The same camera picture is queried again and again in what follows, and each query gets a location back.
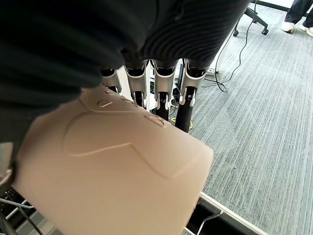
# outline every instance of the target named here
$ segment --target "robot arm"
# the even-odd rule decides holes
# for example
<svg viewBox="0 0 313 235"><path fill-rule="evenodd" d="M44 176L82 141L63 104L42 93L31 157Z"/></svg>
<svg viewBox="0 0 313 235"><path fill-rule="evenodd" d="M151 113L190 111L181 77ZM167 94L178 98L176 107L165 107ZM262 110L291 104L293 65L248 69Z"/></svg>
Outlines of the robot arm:
<svg viewBox="0 0 313 235"><path fill-rule="evenodd" d="M212 151L179 129L188 131L205 71L247 3L16 1L1 7L0 22L18 20L2 28L1 111L12 108L12 117L28 122L22 135L8 139L17 130L0 116L1 130L12 126L0 131L1 144L9 140L14 149L6 145L11 160L1 168L0 188L16 172L17 191L65 235L180 234ZM164 119L180 58L175 128ZM139 108L146 105L147 60L154 61L156 110L164 119ZM122 65L134 103L116 94L115 69ZM42 113L48 114L35 118Z"/></svg>

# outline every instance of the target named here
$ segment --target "office chair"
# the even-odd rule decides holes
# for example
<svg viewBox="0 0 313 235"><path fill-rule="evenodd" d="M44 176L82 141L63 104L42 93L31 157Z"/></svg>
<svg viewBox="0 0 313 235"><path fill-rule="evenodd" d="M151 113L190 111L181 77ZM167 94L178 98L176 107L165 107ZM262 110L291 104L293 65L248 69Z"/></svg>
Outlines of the office chair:
<svg viewBox="0 0 313 235"><path fill-rule="evenodd" d="M246 10L244 11L244 14L249 16L251 19L253 19L253 22L256 24L256 23L259 23L261 25L264 26L264 29L262 30L262 34L263 35L267 35L268 33L268 24L263 21L259 16L258 16L258 13L255 12L253 9L251 9L250 7L247 7ZM237 26L238 26L238 23L239 23L240 19L237 21L236 23L236 26L235 26L235 29L234 29L234 32L233 32L233 35L236 37L239 32L237 30Z"/></svg>

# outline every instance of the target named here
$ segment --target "gray carpet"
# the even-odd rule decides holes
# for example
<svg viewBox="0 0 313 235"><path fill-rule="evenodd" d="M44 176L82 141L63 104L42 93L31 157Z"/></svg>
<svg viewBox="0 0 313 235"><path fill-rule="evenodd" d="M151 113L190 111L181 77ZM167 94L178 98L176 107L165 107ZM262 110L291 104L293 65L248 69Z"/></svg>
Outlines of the gray carpet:
<svg viewBox="0 0 313 235"><path fill-rule="evenodd" d="M257 6L242 66L202 88L191 135L214 151L204 192L270 235L313 234L313 38L281 31L285 12ZM220 68L238 64L251 19L243 16Z"/></svg>

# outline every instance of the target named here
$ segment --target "person's leg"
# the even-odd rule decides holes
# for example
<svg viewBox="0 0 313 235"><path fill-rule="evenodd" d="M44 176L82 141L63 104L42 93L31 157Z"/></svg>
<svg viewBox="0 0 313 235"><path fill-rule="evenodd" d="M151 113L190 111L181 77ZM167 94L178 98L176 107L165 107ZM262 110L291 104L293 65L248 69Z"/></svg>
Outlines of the person's leg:
<svg viewBox="0 0 313 235"><path fill-rule="evenodd" d="M296 24L298 23L304 14L309 10L313 3L313 0L294 0L291 8L286 14L285 22Z"/></svg>
<svg viewBox="0 0 313 235"><path fill-rule="evenodd" d="M309 12L306 20L299 28L305 31L309 36L313 37L313 9Z"/></svg>
<svg viewBox="0 0 313 235"><path fill-rule="evenodd" d="M303 26L306 28L312 28L313 27L313 8L308 13L306 20L303 22Z"/></svg>

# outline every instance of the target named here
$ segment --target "white wall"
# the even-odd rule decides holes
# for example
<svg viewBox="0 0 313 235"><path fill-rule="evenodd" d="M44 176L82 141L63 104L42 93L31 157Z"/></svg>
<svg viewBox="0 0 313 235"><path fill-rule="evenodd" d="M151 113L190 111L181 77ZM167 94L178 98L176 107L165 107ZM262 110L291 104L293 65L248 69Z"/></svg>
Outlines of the white wall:
<svg viewBox="0 0 313 235"><path fill-rule="evenodd" d="M283 6L283 7L288 7L288 8L290 8L292 3L293 3L293 0L261 0L261 1L272 3L275 5L279 5L279 6Z"/></svg>

